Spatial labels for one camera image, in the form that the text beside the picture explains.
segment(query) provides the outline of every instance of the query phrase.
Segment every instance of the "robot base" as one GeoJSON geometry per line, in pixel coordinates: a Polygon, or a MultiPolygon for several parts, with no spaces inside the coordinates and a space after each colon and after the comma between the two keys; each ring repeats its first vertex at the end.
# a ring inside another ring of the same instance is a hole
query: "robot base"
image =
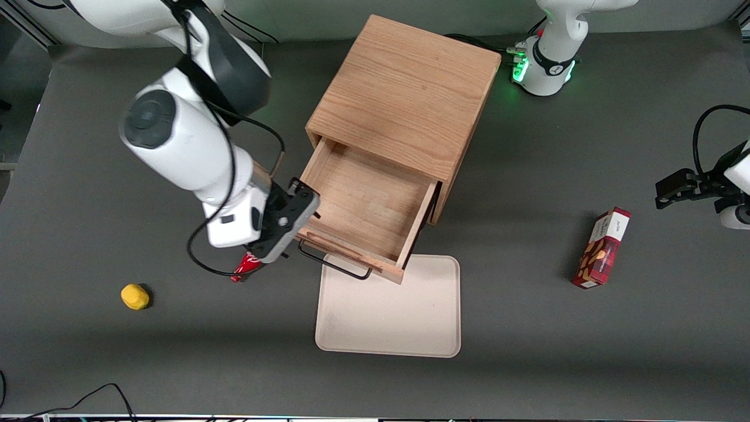
{"type": "MultiPolygon", "coordinates": [[[[517,43],[516,47],[524,48],[527,52],[530,52],[538,40],[539,37],[537,36],[529,37],[525,41],[517,43]]],[[[570,80],[574,66],[575,62],[567,69],[561,68],[559,74],[550,76],[533,56],[527,53],[513,69],[511,81],[521,85],[530,94],[547,97],[556,94],[570,80]]]]}

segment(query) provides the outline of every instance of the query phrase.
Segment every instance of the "cabinet top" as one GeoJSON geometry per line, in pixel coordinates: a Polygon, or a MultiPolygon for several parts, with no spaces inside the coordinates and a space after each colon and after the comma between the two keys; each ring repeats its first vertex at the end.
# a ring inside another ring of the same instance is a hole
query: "cabinet top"
{"type": "Polygon", "coordinates": [[[452,179],[500,54],[370,16],[307,131],[452,179]]]}

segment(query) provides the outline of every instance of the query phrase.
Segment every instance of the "yellow object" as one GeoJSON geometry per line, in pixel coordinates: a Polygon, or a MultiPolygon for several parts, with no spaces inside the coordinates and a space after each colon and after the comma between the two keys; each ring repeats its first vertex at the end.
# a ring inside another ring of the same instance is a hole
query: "yellow object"
{"type": "Polygon", "coordinates": [[[149,305],[151,298],[142,287],[135,284],[126,285],[120,292],[120,297],[125,305],[136,311],[139,311],[149,305]]]}

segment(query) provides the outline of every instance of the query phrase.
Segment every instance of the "beige tray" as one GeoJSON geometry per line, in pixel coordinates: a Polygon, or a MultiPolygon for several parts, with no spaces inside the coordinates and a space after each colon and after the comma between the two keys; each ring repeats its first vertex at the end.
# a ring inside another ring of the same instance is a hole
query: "beige tray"
{"type": "MultiPolygon", "coordinates": [[[[354,273],[361,267],[325,260],[354,273]]],[[[454,357],[461,349],[458,262],[412,255],[397,285],[374,273],[366,280],[323,266],[315,343],[325,351],[454,357]]]]}

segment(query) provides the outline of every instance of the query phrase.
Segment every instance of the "green light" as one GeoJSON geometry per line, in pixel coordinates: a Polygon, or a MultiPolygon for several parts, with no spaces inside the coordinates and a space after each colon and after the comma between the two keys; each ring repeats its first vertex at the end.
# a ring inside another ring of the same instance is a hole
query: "green light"
{"type": "Polygon", "coordinates": [[[518,83],[524,80],[524,76],[526,76],[527,68],[529,68],[529,59],[523,59],[520,63],[516,65],[516,68],[513,70],[513,80],[515,80],[518,83]]]}
{"type": "Polygon", "coordinates": [[[575,60],[570,64],[570,69],[568,69],[568,76],[565,77],[565,81],[568,82],[570,80],[570,76],[573,75],[573,68],[575,67],[575,60]]]}

